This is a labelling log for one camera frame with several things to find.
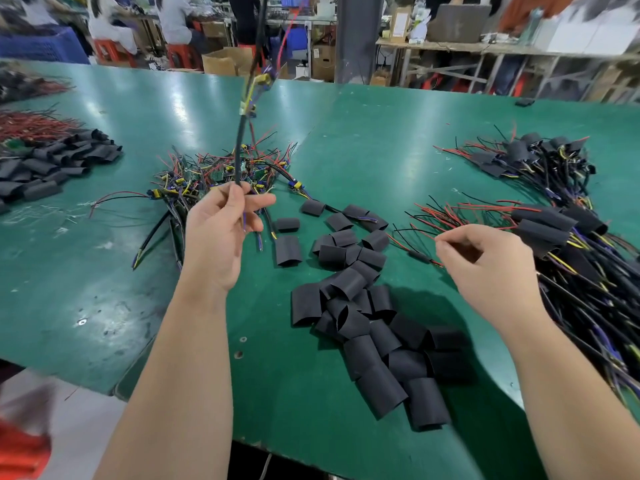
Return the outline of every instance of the paper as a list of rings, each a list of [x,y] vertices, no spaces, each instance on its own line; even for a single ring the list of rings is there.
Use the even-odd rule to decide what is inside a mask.
[[[396,24],[394,25],[392,37],[404,37],[404,28],[406,27],[408,17],[408,13],[398,13],[396,15]]]

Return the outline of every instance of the green table surface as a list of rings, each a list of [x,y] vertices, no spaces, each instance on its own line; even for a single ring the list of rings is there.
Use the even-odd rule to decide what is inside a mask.
[[[166,156],[172,145],[187,154],[230,149],[243,81],[71,64],[31,66],[70,77],[75,88],[10,107],[57,104],[61,115],[98,127],[124,145],[125,155],[68,182],[64,193],[16,205],[0,218],[0,358],[104,394],[113,393],[117,384],[118,395],[126,399],[178,272],[167,239],[131,271],[136,250],[163,213],[161,204],[116,200],[88,219],[88,203],[110,192],[146,191],[150,176],[163,168],[157,156]],[[543,100],[518,108],[513,101],[278,81],[260,100],[255,125],[258,134],[276,125],[268,147],[299,142],[291,172],[313,197],[338,208],[355,203],[402,226],[408,223],[403,212],[428,195],[450,203],[466,200],[460,191],[485,200],[524,198],[508,183],[433,145],[453,146],[456,136],[459,143],[478,135],[496,137],[493,124],[507,133],[514,122],[519,134],[591,136],[597,208],[615,231],[637,238],[640,112]],[[266,239],[262,253],[254,239],[245,242],[242,273],[227,307],[234,438],[359,480],[543,478],[506,347],[460,298],[446,273],[395,248],[386,250],[380,282],[392,288],[399,309],[414,319],[455,324],[468,332],[478,381],[444,388],[453,424],[441,430],[412,431],[402,406],[375,420],[350,382],[340,350],[308,328],[290,325],[291,290],[329,274],[306,254],[328,229],[324,219],[299,214],[302,199],[284,183],[275,193],[274,218],[301,218],[305,261],[279,269],[271,241]],[[356,233],[366,234],[361,228]],[[236,351],[243,352],[241,359],[234,358]]]

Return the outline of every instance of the hand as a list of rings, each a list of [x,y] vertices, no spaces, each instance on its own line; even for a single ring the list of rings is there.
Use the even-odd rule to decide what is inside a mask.
[[[276,203],[275,195],[246,195],[250,190],[247,182],[213,187],[189,211],[181,277],[195,277],[196,286],[205,291],[226,293],[234,287],[240,275],[244,236],[264,227],[255,211]]]
[[[533,253],[516,234],[469,224],[435,240],[462,297],[498,331],[529,317],[548,317]]]

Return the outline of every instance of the table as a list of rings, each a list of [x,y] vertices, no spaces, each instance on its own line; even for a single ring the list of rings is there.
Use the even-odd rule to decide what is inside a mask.
[[[569,52],[544,52],[536,47],[532,47],[530,45],[517,45],[512,43],[457,43],[457,42],[430,42],[425,41],[421,44],[413,44],[408,42],[391,42],[388,39],[379,38],[376,42],[377,45],[382,47],[390,47],[396,50],[403,51],[401,55],[402,61],[402,69],[400,73],[399,85],[404,86],[406,82],[406,76],[409,73],[409,63],[411,60],[412,50],[438,50],[438,51],[446,51],[446,52],[471,52],[473,54],[479,54],[480,60],[478,64],[475,65],[476,71],[475,74],[471,77],[468,75],[462,75],[459,73],[452,73],[452,70],[461,70],[466,69],[466,66],[453,66],[448,68],[436,68],[436,69],[425,69],[424,72],[437,72],[444,75],[453,75],[454,77],[459,77],[461,79],[471,80],[471,84],[469,84],[468,92],[471,93],[473,91],[474,84],[476,82],[485,83],[484,93],[489,94],[493,86],[493,82],[500,70],[500,66],[502,65],[502,60],[505,55],[524,55],[520,68],[514,78],[514,82],[509,90],[509,95],[513,94],[513,90],[515,88],[517,80],[520,78],[525,65],[527,64],[529,58],[531,56],[540,55],[540,56],[548,56],[553,57],[553,60],[548,65],[544,73],[542,74],[542,79],[540,81],[540,85],[536,92],[535,98],[540,96],[542,89],[545,87],[547,81],[551,78],[556,65],[561,57],[567,57],[572,59],[600,59],[603,61],[610,62],[619,62],[619,61],[640,61],[640,54],[620,54],[620,55],[596,55],[596,54],[574,54]],[[488,79],[483,79],[478,77],[480,72],[480,67],[484,62],[484,56],[486,54],[494,54],[496,55],[495,62],[493,63],[491,73]]]
[[[153,246],[139,269],[130,268],[162,205],[115,200],[89,220],[87,203],[119,190],[144,192],[151,174],[164,167],[157,155],[172,145],[186,154],[229,149],[237,126],[229,115],[237,111],[243,80],[73,64],[32,68],[71,77],[76,88],[11,107],[57,103],[61,115],[99,127],[124,145],[125,155],[68,182],[62,194],[0,217],[0,260],[10,271],[0,274],[0,358],[109,394],[155,336],[178,273],[168,239]],[[621,203],[638,198],[638,116],[629,106],[541,100],[523,109],[511,98],[277,81],[260,100],[255,124],[258,135],[277,124],[268,147],[299,142],[291,172],[313,197],[340,208],[362,205],[403,226],[403,211],[429,194],[451,203],[466,199],[460,191],[486,200],[523,198],[434,144],[497,136],[493,124],[508,132],[513,120],[519,133],[590,135],[598,166],[591,195],[616,231],[637,241],[640,221],[628,217],[631,204]],[[284,183],[275,193],[272,216],[299,216],[298,237],[310,250],[327,232],[323,220],[300,215],[301,199]],[[366,234],[361,228],[356,233]],[[290,291],[329,272],[311,257],[277,269],[272,252],[270,241],[260,253],[247,239],[243,270],[229,295],[236,440],[344,478],[543,478],[506,347],[444,272],[395,248],[385,251],[381,281],[400,309],[424,323],[460,326],[474,343],[478,384],[444,389],[454,424],[416,433],[402,407],[376,421],[339,351],[309,329],[290,326]],[[143,360],[119,387],[125,399]]]

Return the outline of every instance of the green workbench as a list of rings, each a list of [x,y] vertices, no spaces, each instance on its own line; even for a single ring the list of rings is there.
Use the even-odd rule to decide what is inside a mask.
[[[178,278],[170,240],[140,267],[131,261],[163,213],[152,201],[115,200],[88,219],[88,203],[115,191],[144,192],[175,145],[182,153],[221,154],[234,143],[243,81],[192,73],[33,63],[68,76],[62,95],[11,105],[44,109],[98,127],[125,155],[62,194],[15,206],[0,218],[0,358],[73,384],[127,399]],[[435,91],[278,81],[260,100],[258,135],[277,125],[267,147],[299,142],[291,172],[313,197],[342,208],[355,203],[389,222],[428,195],[438,201],[523,198],[514,187],[433,148],[478,135],[591,136],[598,167],[591,184],[604,219],[640,237],[633,107],[537,101]],[[302,199],[276,185],[272,215],[299,216]],[[324,219],[302,216],[298,233],[310,250],[327,232]],[[364,229],[356,229],[362,237]],[[274,265],[265,235],[244,245],[243,270],[229,295],[228,335],[234,387],[234,438],[345,478],[467,479],[544,477],[522,411],[515,368],[496,332],[433,266],[386,250],[380,282],[400,310],[421,322],[462,327],[474,343],[477,384],[444,388],[452,426],[417,433],[404,407],[376,421],[350,382],[340,351],[308,328],[290,326],[290,292],[329,274],[312,257]],[[242,358],[234,354],[242,351]]]

